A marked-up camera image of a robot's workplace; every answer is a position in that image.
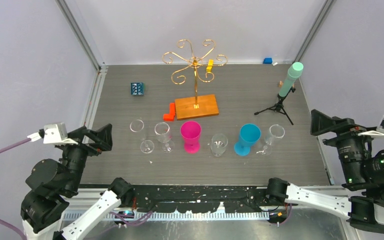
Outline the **clear stemmed wine glass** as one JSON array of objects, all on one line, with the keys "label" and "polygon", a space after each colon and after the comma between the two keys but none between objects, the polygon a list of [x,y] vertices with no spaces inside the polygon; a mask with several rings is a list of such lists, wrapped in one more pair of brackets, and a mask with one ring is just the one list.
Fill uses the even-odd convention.
[{"label": "clear stemmed wine glass", "polygon": [[285,136],[285,129],[279,124],[271,125],[264,139],[258,143],[257,155],[268,156],[272,153],[273,146],[283,139]]}]

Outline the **blue wine glass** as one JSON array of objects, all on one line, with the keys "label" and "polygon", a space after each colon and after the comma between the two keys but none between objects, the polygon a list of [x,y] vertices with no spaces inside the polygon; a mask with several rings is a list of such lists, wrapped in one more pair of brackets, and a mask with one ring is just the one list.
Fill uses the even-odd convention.
[{"label": "blue wine glass", "polygon": [[233,146],[235,153],[241,157],[247,156],[251,152],[251,147],[260,140],[261,134],[257,125],[244,124],[239,130],[238,141]]}]

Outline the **pink wine glass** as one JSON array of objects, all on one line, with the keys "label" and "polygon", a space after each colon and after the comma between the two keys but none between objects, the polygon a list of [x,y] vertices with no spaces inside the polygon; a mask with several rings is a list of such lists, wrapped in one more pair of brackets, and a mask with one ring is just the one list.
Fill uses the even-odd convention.
[{"label": "pink wine glass", "polygon": [[180,127],[183,139],[183,148],[189,154],[196,154],[200,150],[200,137],[202,128],[196,121],[186,121]]}]

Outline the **clear textured wine glass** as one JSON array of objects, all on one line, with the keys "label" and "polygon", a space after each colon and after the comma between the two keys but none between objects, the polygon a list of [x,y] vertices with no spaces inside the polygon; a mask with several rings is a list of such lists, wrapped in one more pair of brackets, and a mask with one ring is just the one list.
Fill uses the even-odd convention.
[{"label": "clear textured wine glass", "polygon": [[227,148],[229,140],[226,135],[222,133],[216,133],[211,138],[210,149],[215,157],[220,157]]}]

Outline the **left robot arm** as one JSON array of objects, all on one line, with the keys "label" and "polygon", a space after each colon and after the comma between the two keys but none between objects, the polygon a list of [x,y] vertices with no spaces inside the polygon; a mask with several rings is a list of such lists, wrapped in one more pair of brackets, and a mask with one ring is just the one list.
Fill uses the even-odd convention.
[{"label": "left robot arm", "polygon": [[128,207],[134,199],[133,186],[115,178],[99,199],[78,219],[61,228],[62,216],[70,205],[67,198],[78,195],[87,158],[111,151],[112,124],[98,130],[79,127],[68,132],[63,122],[45,125],[29,135],[62,151],[59,160],[40,160],[25,180],[30,192],[21,203],[23,230],[28,240],[82,240],[110,211]]}]

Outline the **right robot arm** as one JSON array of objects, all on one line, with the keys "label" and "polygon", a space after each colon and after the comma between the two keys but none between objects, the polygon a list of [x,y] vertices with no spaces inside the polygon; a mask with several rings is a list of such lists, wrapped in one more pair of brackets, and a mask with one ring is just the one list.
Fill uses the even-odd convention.
[{"label": "right robot arm", "polygon": [[343,187],[359,195],[323,194],[274,177],[266,188],[267,202],[305,205],[337,216],[355,229],[384,234],[384,149],[372,153],[374,138],[384,137],[384,116],[379,125],[364,127],[351,118],[331,117],[316,109],[310,114],[311,135],[335,133],[322,142],[337,150],[345,178]]}]

